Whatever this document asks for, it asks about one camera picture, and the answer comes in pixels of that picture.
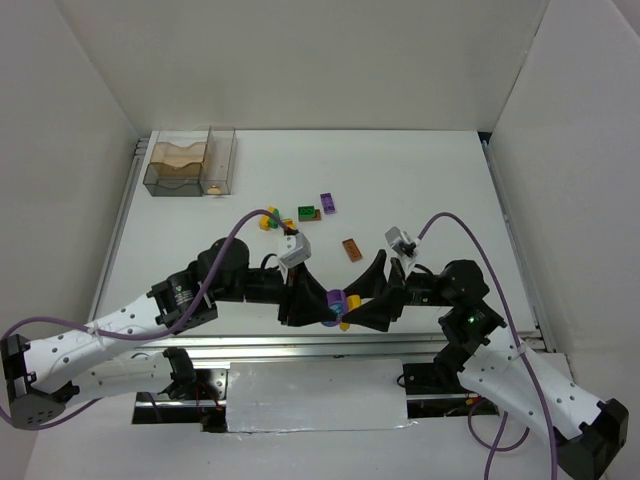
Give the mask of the purple round lego piece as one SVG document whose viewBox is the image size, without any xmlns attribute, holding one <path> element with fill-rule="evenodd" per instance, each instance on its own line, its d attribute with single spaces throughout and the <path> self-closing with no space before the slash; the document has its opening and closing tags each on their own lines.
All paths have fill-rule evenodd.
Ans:
<svg viewBox="0 0 640 480">
<path fill-rule="evenodd" d="M 343 290 L 332 289 L 326 293 L 328 308 L 334 313 L 329 320 L 322 322 L 325 327 L 335 327 L 341 323 L 342 317 L 348 312 L 346 295 Z"/>
</svg>

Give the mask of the yellow lego brick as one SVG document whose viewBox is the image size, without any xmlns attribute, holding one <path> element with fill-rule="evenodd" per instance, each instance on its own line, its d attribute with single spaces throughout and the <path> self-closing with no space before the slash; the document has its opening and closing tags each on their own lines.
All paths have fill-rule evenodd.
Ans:
<svg viewBox="0 0 640 480">
<path fill-rule="evenodd" d="M 356 308 L 359 308 L 361 306 L 362 302 L 361 302 L 361 297 L 359 295 L 350 295 L 346 298 L 346 309 L 345 312 L 349 313 L 353 310 L 355 310 Z M 350 329 L 350 324 L 342 321 L 340 323 L 340 329 L 343 332 L 346 332 Z"/>
</svg>

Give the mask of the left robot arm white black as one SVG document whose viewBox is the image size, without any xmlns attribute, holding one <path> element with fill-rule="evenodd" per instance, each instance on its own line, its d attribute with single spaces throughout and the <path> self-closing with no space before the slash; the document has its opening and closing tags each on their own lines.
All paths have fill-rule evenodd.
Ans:
<svg viewBox="0 0 640 480">
<path fill-rule="evenodd" d="M 278 266 L 252 268 L 249 248 L 237 238 L 216 241 L 189 266 L 115 312 L 88 324 L 56 320 L 64 332 L 29 340 L 11 327 L 1 339 L 9 410 L 2 418 L 23 430 L 51 428 L 72 405 L 86 408 L 123 390 L 191 391 L 197 376 L 185 350 L 144 356 L 135 348 L 177 336 L 217 319 L 217 304 L 274 304 L 292 327 L 336 319 L 326 292 L 309 276 L 307 247 L 285 248 Z"/>
</svg>

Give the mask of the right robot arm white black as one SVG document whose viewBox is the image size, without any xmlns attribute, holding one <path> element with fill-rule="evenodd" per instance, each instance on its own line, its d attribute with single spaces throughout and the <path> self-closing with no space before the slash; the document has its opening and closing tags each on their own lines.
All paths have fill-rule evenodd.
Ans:
<svg viewBox="0 0 640 480">
<path fill-rule="evenodd" d="M 626 443 L 628 409 L 580 388 L 518 339 L 485 302 L 488 292 L 473 260 L 451 261 L 439 274 L 405 273 L 399 259 L 379 251 L 345 289 L 364 301 L 346 320 L 386 332 L 406 306 L 446 307 L 438 323 L 448 343 L 434 359 L 442 381 L 479 394 L 554 443 L 557 464 L 571 478 L 600 478 Z"/>
</svg>

